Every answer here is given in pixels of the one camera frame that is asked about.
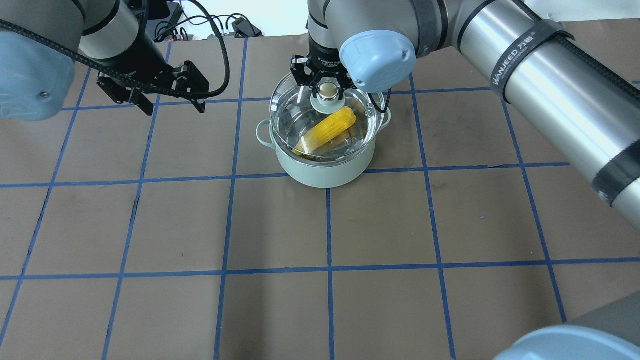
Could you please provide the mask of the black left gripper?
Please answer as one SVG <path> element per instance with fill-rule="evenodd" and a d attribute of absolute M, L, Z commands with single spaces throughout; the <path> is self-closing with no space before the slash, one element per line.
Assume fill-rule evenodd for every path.
<path fill-rule="evenodd" d="M 106 68 L 130 76 L 133 80 L 143 84 L 169 88 L 178 80 L 173 74 L 174 68 L 167 64 L 164 56 L 148 35 L 137 35 L 133 44 L 121 54 L 105 59 L 96 59 L 96 62 Z M 119 104 L 129 102 L 129 105 L 137 107 L 146 116 L 153 116 L 154 104 L 141 89 L 131 89 L 130 91 L 129 85 L 115 79 L 107 80 L 102 75 L 96 83 L 113 102 Z M 192 97 L 190 103 L 199 114 L 205 114 L 205 98 Z"/>

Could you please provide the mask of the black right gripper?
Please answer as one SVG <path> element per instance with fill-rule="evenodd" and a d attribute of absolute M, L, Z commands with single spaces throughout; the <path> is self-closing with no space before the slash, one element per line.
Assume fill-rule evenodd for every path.
<path fill-rule="evenodd" d="M 337 99 L 343 100 L 345 92 L 354 89 L 353 80 L 343 66 L 336 48 L 328 48 L 310 39 L 309 53 L 306 56 L 294 54 L 290 61 L 290 71 L 299 86 L 311 89 L 311 98 L 318 98 L 320 80 L 331 78 L 337 80 Z"/>

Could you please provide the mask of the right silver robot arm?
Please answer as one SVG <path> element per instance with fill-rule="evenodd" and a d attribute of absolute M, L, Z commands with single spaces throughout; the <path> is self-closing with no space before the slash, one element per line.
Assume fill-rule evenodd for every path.
<path fill-rule="evenodd" d="M 310 79 L 388 91 L 454 47 L 639 227 L 639 90 L 521 0 L 310 0 Z"/>

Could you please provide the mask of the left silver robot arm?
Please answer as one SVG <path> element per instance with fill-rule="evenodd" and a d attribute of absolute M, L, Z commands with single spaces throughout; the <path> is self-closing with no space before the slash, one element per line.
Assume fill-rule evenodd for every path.
<path fill-rule="evenodd" d="M 151 116 L 147 94 L 183 98 L 199 113 L 210 83 L 186 61 L 168 64 L 147 32 L 151 0 L 3 0 L 1 117 L 43 121 L 62 111 L 77 63 L 98 72 L 96 84 L 115 104 Z"/>

